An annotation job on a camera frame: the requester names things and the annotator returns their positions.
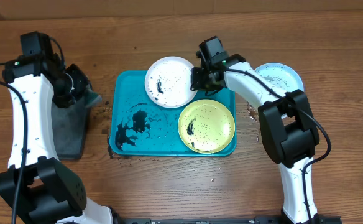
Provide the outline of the white round plate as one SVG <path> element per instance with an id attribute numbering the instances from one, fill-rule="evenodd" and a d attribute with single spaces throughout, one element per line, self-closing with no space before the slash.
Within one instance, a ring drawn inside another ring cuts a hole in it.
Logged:
<path id="1" fill-rule="evenodd" d="M 179 108 L 197 94 L 191 88 L 193 64 L 188 60 L 170 56 L 154 62 L 145 75 L 148 97 L 164 108 Z"/>

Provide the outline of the dark green sponge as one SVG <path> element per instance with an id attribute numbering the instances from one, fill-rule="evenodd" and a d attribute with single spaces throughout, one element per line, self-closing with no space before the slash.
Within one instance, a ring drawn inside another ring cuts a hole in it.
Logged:
<path id="1" fill-rule="evenodd" d="M 91 108 L 102 101 L 101 95 L 93 91 L 92 89 L 87 89 L 85 91 L 85 107 Z"/>

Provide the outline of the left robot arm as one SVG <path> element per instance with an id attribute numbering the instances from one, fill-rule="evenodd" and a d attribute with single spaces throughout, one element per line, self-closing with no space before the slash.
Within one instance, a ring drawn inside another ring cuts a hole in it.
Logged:
<path id="1" fill-rule="evenodd" d="M 41 32 L 23 34 L 22 54 L 4 66 L 13 142 L 0 196 L 25 223 L 119 223 L 111 207 L 88 198 L 82 180 L 58 158 L 54 135 L 82 148 L 88 112 L 101 96 L 76 65 L 53 51 L 56 44 Z"/>

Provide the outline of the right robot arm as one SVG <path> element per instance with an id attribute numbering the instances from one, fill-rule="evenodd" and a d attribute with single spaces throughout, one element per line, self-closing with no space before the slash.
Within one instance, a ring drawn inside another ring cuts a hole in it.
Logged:
<path id="1" fill-rule="evenodd" d="M 283 214 L 288 223 L 314 223 L 311 166 L 319 133 L 304 92 L 271 84 L 244 57 L 229 55 L 216 36 L 200 43 L 196 56 L 201 65 L 191 71 L 191 89 L 217 93 L 227 88 L 258 111 L 262 144 L 281 173 Z"/>

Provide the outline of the light blue round plate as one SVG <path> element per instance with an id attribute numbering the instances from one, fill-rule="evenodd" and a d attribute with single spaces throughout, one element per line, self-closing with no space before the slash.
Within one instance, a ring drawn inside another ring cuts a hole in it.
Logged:
<path id="1" fill-rule="evenodd" d="M 292 92 L 297 89 L 304 91 L 301 77 L 294 69 L 282 63 L 265 63 L 254 70 L 277 88 Z"/>

